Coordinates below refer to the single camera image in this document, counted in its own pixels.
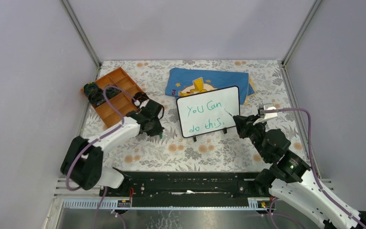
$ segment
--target wooden organizer box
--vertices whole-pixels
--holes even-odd
[[[125,90],[132,96],[134,96],[137,92],[143,92],[143,90],[122,68],[112,71],[95,82],[102,90],[108,85],[113,85]],[[126,115],[130,111],[138,111],[138,109],[132,103],[131,98],[125,92],[121,92],[120,94],[111,98],[110,103],[123,115]],[[103,120],[104,124],[106,124],[107,128],[117,124],[121,120],[121,117],[109,106],[108,103],[103,103],[100,106],[94,108],[94,110]]]

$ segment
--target blue cloth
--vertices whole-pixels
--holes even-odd
[[[239,87],[240,104],[254,94],[248,73],[172,68],[165,94],[179,97],[231,86]]]

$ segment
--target table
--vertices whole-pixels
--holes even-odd
[[[197,137],[183,138],[175,98],[165,95],[165,87],[172,68],[217,70],[249,73],[256,94],[240,106],[241,115],[254,115],[260,104],[274,103],[277,108],[290,107],[283,77],[277,61],[104,61],[100,77],[122,67],[149,95],[165,107],[161,120],[165,128],[163,138],[139,135],[104,155],[105,167],[133,171],[230,171],[260,172],[265,164],[249,139],[240,139],[235,128],[227,134],[217,131]],[[291,141],[290,150],[307,160],[305,146],[300,139],[293,113],[280,113],[267,123],[268,129],[280,128]],[[82,137],[101,133],[106,129],[93,108],[87,111],[82,126]]]

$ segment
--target white wall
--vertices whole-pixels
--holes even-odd
[[[283,59],[314,0],[70,0],[103,60]]]
[[[324,177],[366,210],[366,1],[325,1],[288,71]]]
[[[95,66],[59,0],[0,0],[0,229],[37,229]]]

